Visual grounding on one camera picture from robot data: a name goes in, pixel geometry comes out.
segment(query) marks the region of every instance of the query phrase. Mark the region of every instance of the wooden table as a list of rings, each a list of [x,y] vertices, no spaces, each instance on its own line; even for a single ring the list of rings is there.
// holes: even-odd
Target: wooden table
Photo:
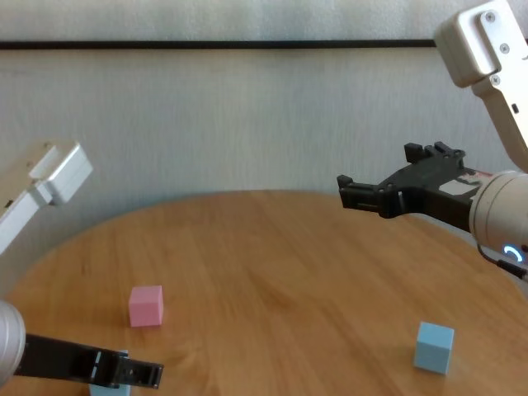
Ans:
[[[164,323],[130,328],[135,285]],[[528,304],[466,243],[337,196],[246,192],[114,219],[36,264],[8,296],[28,332],[163,363],[133,395],[523,395]],[[456,330],[447,376],[413,367],[420,321]],[[13,378],[0,395],[87,386]]]

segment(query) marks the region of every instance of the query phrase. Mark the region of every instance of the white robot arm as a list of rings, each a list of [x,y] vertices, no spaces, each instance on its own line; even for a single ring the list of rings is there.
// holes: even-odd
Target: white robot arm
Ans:
[[[435,42],[458,87],[482,98],[511,160],[528,172],[528,45],[506,0],[459,12],[437,29]],[[497,252],[528,252],[528,176],[503,172],[474,197],[469,228]]]
[[[528,172],[528,46],[507,1],[459,12],[441,24],[435,41],[454,83],[482,98],[509,157]],[[379,185],[340,176],[343,206],[385,218],[430,215],[471,232],[480,252],[486,247],[525,260],[528,175],[465,168],[465,152],[442,142],[407,144],[405,153],[411,165]],[[528,281],[526,269],[495,263]]]
[[[0,177],[0,254],[40,208],[67,203],[91,172],[77,142],[30,148]],[[13,375],[22,375],[157,389],[162,372],[162,365],[133,361],[126,352],[28,334],[17,309],[0,300],[0,388]]]

